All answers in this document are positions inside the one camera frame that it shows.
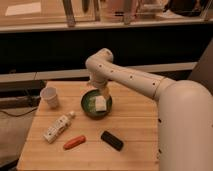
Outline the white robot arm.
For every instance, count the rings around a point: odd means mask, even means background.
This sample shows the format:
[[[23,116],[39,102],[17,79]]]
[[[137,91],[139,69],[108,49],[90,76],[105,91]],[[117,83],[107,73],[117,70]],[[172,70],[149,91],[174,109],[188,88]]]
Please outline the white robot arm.
[[[159,171],[213,171],[213,95],[206,87],[115,65],[107,48],[85,65],[104,96],[113,80],[156,101]]]

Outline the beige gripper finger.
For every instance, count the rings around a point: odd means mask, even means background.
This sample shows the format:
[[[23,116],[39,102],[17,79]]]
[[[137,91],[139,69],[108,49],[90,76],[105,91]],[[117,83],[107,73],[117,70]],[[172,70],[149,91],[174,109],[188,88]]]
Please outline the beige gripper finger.
[[[101,95],[108,100],[110,98],[110,93],[109,93],[109,88],[108,87],[103,87],[100,89]]]
[[[86,85],[87,85],[87,87],[94,88],[93,81],[91,81],[91,80],[88,80],[88,82],[86,83]]]

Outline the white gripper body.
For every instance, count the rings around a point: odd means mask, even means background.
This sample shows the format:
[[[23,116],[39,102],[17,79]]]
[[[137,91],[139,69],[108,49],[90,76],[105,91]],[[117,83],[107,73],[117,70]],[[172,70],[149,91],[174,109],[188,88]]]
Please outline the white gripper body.
[[[90,72],[89,73],[89,84],[97,89],[104,89],[107,86],[108,79],[97,74]]]

